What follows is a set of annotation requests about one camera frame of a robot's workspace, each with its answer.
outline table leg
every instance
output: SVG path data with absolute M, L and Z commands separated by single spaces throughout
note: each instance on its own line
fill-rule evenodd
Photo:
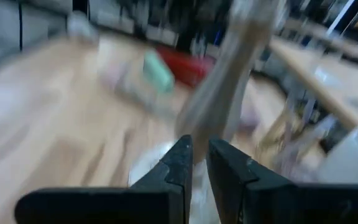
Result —
M 303 110 L 303 116 L 302 116 L 302 128 L 305 127 L 305 125 L 308 123 L 311 114 L 313 113 L 314 104 L 316 103 L 316 98 L 312 95 L 309 95 L 308 102 L 305 106 L 305 109 Z
M 296 96 L 298 94 L 298 87 L 294 84 L 290 89 L 288 94 L 287 102 L 285 103 L 284 109 L 278 118 L 274 121 L 273 125 L 269 128 L 267 133 L 263 136 L 263 138 L 259 141 L 257 146 L 257 152 L 255 153 L 258 157 L 261 157 L 262 153 L 268 150 L 271 145 L 276 144 L 276 139 L 280 139 L 283 136 L 282 145 L 278 146 L 281 150 L 283 146 L 288 144 L 291 141 L 293 126 L 294 126 L 294 118 L 295 118 L 295 103 L 296 103 Z M 279 133 L 284 126 L 284 134 L 279 135 Z
M 298 34 L 298 38 L 296 39 L 297 44 L 301 44 L 301 41 L 305 38 L 304 34 Z

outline desk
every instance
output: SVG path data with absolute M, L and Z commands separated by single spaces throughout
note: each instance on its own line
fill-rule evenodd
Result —
M 284 25 L 285 29 L 295 30 L 302 35 L 310 35 L 324 44 L 344 53 L 345 55 L 358 58 L 357 43 L 341 38 L 339 35 L 327 35 L 327 28 L 313 22 L 303 23 L 295 19 L 289 19 Z
M 304 169 L 303 161 L 299 161 L 300 154 L 308 152 L 310 147 L 315 146 L 324 137 L 326 131 L 334 124 L 335 117 L 350 130 L 358 126 L 358 66 L 340 61 L 338 58 L 322 56 L 321 52 L 315 50 L 301 49 L 298 45 L 278 38 L 273 38 L 269 47 L 284 61 L 291 74 L 313 92 L 313 97 L 305 106 L 303 122 L 297 124 L 296 119 L 292 118 L 296 101 L 294 86 L 290 90 L 287 105 L 281 115 L 260 140 L 258 152 L 263 155 L 272 151 L 271 149 L 278 149 L 274 167 L 277 172 L 290 179 L 297 179 L 297 172 L 305 170 L 303 173 L 309 173 L 311 181 L 317 180 L 313 169 Z M 304 123 L 309 119 L 315 98 L 334 116 L 329 115 L 315 127 L 305 129 Z
M 270 49 L 345 127 L 358 126 L 358 65 L 281 39 L 273 39 Z

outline wooden tabletop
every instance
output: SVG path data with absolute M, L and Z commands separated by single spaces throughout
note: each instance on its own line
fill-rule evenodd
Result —
M 303 23 L 296 19 L 289 19 L 285 24 L 286 29 L 296 30 L 304 35 L 311 35 L 314 38 L 323 41 L 326 45 L 341 51 L 342 53 L 358 58 L 358 45 L 356 42 L 340 37 L 332 33 L 327 34 L 327 28 L 314 22 Z
M 358 126 L 358 65 L 278 38 L 270 49 L 347 128 Z

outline white object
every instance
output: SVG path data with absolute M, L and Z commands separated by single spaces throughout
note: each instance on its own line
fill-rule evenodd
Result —
M 173 142 L 165 142 L 141 155 L 129 172 L 129 186 L 132 186 L 157 165 L 173 145 Z M 216 209 L 205 160 L 193 167 L 192 184 L 189 224 L 218 224 L 218 210 Z
M 358 129 L 328 154 L 318 170 L 318 180 L 334 184 L 358 184 Z

